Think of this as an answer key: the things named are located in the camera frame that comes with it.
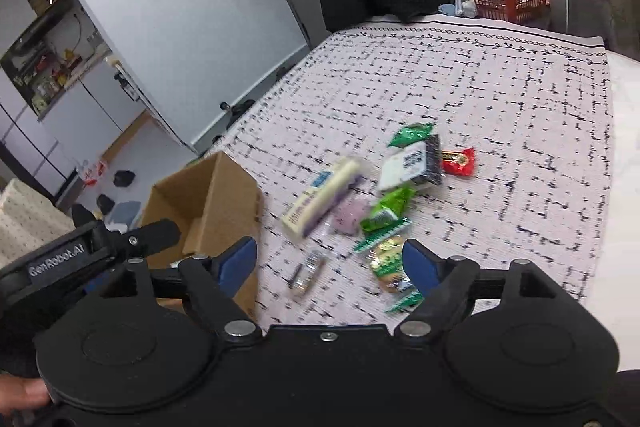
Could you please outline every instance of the red food package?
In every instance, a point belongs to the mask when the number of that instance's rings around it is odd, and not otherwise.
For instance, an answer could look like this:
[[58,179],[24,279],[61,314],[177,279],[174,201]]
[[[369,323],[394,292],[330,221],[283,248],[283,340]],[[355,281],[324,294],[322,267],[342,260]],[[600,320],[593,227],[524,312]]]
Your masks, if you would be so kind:
[[442,151],[442,168],[454,176],[472,176],[476,167],[476,151],[465,149],[463,152]]

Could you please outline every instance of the grey floor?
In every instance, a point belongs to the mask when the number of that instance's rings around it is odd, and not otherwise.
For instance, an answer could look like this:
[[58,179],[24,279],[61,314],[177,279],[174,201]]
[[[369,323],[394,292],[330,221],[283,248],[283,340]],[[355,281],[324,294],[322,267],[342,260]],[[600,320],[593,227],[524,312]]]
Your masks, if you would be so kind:
[[[151,187],[182,169],[195,157],[193,152],[174,142],[162,129],[148,121],[118,153],[98,184],[82,190],[76,203],[93,212],[98,208],[95,202],[98,195],[105,194],[116,204],[140,201],[144,208]],[[136,178],[129,187],[117,188],[113,185],[113,174],[119,169],[135,172]]]

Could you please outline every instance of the red plastic basket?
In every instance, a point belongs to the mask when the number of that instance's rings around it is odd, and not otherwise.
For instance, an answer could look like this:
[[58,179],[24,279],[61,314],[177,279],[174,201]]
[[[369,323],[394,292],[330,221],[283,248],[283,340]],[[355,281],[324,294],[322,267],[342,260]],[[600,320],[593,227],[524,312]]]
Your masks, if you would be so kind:
[[546,0],[474,0],[478,16],[497,21],[521,23],[537,17]]

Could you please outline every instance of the pink snack package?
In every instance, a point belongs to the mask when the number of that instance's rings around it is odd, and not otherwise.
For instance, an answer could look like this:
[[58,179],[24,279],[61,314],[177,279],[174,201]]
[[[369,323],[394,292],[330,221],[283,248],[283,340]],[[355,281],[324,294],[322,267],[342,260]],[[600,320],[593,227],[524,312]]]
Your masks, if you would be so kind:
[[331,217],[331,228],[345,235],[356,235],[360,221],[369,215],[371,203],[366,200],[348,199],[339,204]]

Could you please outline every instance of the kitchen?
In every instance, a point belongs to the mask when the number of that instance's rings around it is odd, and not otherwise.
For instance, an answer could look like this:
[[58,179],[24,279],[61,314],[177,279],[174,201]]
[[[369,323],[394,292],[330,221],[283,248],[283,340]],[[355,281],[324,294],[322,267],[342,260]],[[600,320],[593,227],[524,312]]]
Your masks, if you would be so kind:
[[0,0],[0,135],[58,199],[145,109],[78,0]]

